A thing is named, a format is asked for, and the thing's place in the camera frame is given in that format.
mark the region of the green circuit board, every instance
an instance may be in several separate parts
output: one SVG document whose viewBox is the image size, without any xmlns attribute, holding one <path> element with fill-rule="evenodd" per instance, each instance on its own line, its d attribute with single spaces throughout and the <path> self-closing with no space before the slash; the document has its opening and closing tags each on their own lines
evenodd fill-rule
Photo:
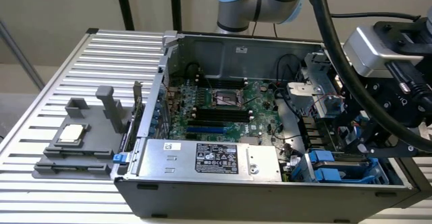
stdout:
<svg viewBox="0 0 432 224">
<path fill-rule="evenodd" d="M 258 140 L 262 145 L 279 145 L 279 140 L 273 139 L 273 131 L 281 125 L 281 118 L 275 106 L 275 92 L 269 86 L 269 82 L 250 80 L 242 89 L 215 89 L 199 87 L 195 82 L 187 81 L 175 89 L 177 93 L 170 99 L 170 139 L 245 143 Z M 223 121 L 225 133 L 194 133 L 187 131 L 189 121 L 194 120 L 194 107 L 247 110 L 253 117 L 250 122 Z"/>
</svg>

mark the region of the gray wall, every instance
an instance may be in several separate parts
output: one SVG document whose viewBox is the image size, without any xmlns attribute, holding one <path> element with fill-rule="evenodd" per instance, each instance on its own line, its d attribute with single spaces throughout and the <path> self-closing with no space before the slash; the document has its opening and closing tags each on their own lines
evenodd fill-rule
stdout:
<svg viewBox="0 0 432 224">
<path fill-rule="evenodd" d="M 213 32 L 218 19 L 218 0 L 183 0 L 185 30 Z M 431 0 L 330 0 L 333 12 L 395 11 L 426 14 Z M 170 0 L 131 0 L 138 30 L 173 28 Z M 30 61 L 59 66 L 89 27 L 123 29 L 118 0 L 0 0 L 6 21 Z M 378 19 L 339 19 L 337 27 L 346 39 L 359 24 Z M 306 1 L 298 20 L 278 25 L 281 37 L 321 39 L 313 7 Z M 271 24 L 259 24 L 257 35 L 274 36 Z M 0 63 L 17 63 L 0 41 Z"/>
</svg>

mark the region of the screw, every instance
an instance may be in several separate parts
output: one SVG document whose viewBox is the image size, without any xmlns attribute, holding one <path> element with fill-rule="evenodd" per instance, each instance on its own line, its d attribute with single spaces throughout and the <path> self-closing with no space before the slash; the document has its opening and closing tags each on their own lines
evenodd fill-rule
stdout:
<svg viewBox="0 0 432 224">
<path fill-rule="evenodd" d="M 403 40 L 398 41 L 398 45 L 399 46 L 405 46 L 406 45 L 406 41 L 403 41 Z"/>
<path fill-rule="evenodd" d="M 391 29 L 393 29 L 394 27 L 393 27 L 393 25 L 391 24 L 386 24 L 386 26 L 385 26 L 385 31 L 387 32 L 387 31 L 390 31 Z"/>
</svg>

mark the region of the white sticker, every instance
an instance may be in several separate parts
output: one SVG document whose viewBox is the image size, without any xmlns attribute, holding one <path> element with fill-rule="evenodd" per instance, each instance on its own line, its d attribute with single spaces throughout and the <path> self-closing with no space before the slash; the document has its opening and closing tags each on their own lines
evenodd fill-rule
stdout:
<svg viewBox="0 0 432 224">
<path fill-rule="evenodd" d="M 243 54 L 249 53 L 249 48 L 246 48 L 246 47 L 237 47 L 237 53 L 243 53 Z"/>
<path fill-rule="evenodd" d="M 181 142 L 166 142 L 165 150 L 179 151 L 181 149 L 182 149 L 182 143 Z"/>
</svg>

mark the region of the metal grooved surface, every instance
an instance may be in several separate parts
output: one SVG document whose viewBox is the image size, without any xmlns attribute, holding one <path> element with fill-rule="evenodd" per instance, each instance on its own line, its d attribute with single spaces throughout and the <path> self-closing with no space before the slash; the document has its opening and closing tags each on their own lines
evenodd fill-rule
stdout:
<svg viewBox="0 0 432 224">
<path fill-rule="evenodd" d="M 82 39 L 0 145 L 0 222 L 158 222 L 158 219 L 141 220 L 133 214 L 111 181 L 42 180 L 34 179 L 31 172 L 65 120 L 65 105 L 71 97 L 86 98 L 90 105 L 101 105 L 94 96 L 97 88 L 113 85 L 115 98 L 133 106 L 133 84 L 138 80 L 143 82 L 146 101 L 163 56 L 162 46 L 163 33 L 101 30 Z M 417 162 L 432 182 L 432 158 L 418 158 Z M 407 209 L 387 209 L 362 223 L 431 222 L 432 199 Z"/>
</svg>

